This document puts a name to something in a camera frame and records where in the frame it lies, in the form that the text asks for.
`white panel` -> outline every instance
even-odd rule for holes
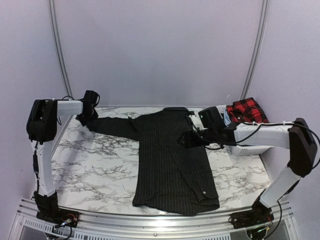
[[[0,3],[0,238],[34,187],[26,132],[35,99],[65,94],[45,0]]]
[[[108,106],[212,106],[241,95],[261,0],[57,0],[73,94]]]
[[[271,122],[306,120],[320,135],[320,1],[274,0],[249,95]],[[289,161],[289,151],[276,148],[263,156],[275,178]],[[303,240],[319,239],[320,167],[290,194]]]

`folded clothing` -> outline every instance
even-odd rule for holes
[[[234,101],[226,106],[226,110],[232,122],[269,123],[265,112],[253,97]]]

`marble vein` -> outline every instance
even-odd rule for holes
[[[103,107],[100,117],[136,118],[162,107]],[[189,108],[198,112],[201,108]],[[90,132],[72,119],[52,158],[52,175],[59,204],[94,212],[165,215],[150,207],[134,207],[139,143]],[[207,151],[219,194],[219,210],[250,206],[270,184],[259,156],[230,155],[225,149]]]

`black shirt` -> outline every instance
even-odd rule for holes
[[[177,139],[191,130],[184,107],[132,118],[104,117],[90,131],[139,141],[139,169],[132,204],[192,216],[220,207],[203,146],[183,148]]]

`robotic arm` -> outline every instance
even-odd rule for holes
[[[300,179],[319,164],[317,162],[314,166],[318,147],[311,134],[312,131],[303,118],[284,123],[232,122],[226,126],[216,107],[209,107],[198,114],[206,129],[184,132],[178,139],[178,143],[185,148],[217,143],[231,146],[267,145],[290,149],[288,164],[255,200],[252,210],[231,214],[229,222],[235,229],[267,223],[269,219],[274,220],[271,207],[285,194],[290,193]],[[265,235],[266,232],[261,232],[254,237],[251,236],[251,239],[262,239]]]
[[[34,199],[38,207],[37,218],[61,224],[68,216],[73,216],[70,226],[76,227],[79,213],[58,207],[58,197],[51,171],[51,149],[57,134],[57,118],[77,115],[77,119],[85,126],[98,118],[95,107],[100,96],[87,90],[79,100],[35,100],[27,121],[26,131],[33,149],[33,171],[35,173],[36,190]]]

